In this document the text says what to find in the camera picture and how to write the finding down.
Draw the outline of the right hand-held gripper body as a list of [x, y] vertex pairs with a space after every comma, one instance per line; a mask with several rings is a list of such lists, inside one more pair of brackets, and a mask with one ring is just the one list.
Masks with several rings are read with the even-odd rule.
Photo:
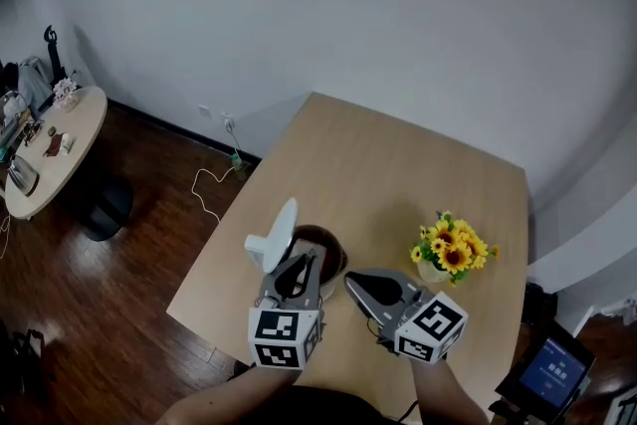
[[462, 336], [468, 314], [446, 294], [433, 294], [393, 270], [348, 271], [344, 286], [377, 325], [377, 343], [395, 355], [435, 364]]

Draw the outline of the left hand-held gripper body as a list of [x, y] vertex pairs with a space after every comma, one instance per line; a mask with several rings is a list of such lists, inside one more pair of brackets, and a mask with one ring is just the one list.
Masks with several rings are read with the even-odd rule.
[[262, 281], [249, 309], [248, 343], [259, 367], [303, 370], [321, 341], [324, 327], [318, 255], [318, 296], [303, 297], [306, 263], [282, 263]]

